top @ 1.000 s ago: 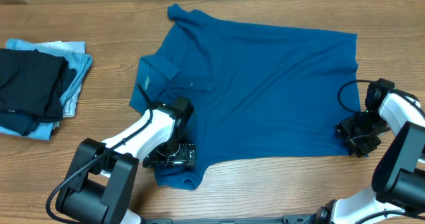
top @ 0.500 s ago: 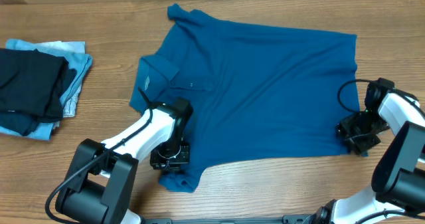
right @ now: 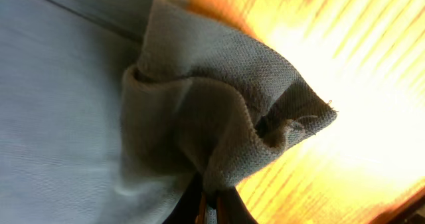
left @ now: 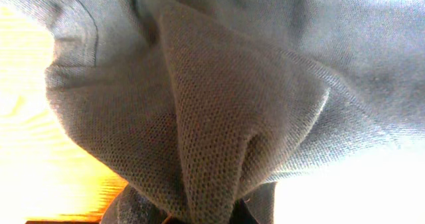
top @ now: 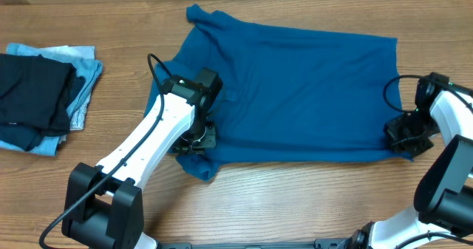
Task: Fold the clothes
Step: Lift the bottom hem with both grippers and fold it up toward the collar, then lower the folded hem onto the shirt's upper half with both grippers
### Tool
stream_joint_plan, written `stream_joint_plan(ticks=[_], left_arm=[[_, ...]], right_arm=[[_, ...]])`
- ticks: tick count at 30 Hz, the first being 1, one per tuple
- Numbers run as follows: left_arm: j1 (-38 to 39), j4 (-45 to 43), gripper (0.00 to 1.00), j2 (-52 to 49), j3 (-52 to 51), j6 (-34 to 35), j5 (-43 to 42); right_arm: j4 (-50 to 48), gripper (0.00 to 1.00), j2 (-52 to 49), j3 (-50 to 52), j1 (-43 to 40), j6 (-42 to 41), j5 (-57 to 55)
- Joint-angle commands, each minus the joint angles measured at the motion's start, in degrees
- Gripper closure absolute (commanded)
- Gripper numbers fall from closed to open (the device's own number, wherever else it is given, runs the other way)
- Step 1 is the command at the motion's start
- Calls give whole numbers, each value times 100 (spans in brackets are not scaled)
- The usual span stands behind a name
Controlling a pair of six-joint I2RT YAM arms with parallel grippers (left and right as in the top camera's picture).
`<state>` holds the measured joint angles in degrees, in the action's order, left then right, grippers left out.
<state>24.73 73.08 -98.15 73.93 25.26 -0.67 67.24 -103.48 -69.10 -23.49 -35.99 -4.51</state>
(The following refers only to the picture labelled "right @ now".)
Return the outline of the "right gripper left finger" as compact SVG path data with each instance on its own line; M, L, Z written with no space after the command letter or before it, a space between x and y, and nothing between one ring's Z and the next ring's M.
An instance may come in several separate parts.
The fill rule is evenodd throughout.
M202 177L197 173L163 224L195 224L202 192Z

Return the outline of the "blue polo shirt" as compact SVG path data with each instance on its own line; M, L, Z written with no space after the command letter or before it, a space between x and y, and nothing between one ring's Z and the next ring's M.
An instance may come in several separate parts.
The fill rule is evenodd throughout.
M1 222L163 223L195 174L218 192L332 123L283 56L148 0L141 43L46 0L1 0Z

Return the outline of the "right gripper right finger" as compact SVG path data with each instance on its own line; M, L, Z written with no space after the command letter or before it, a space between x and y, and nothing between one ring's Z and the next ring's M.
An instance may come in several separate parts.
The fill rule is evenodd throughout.
M218 192L216 219L218 224L258 224L235 187Z

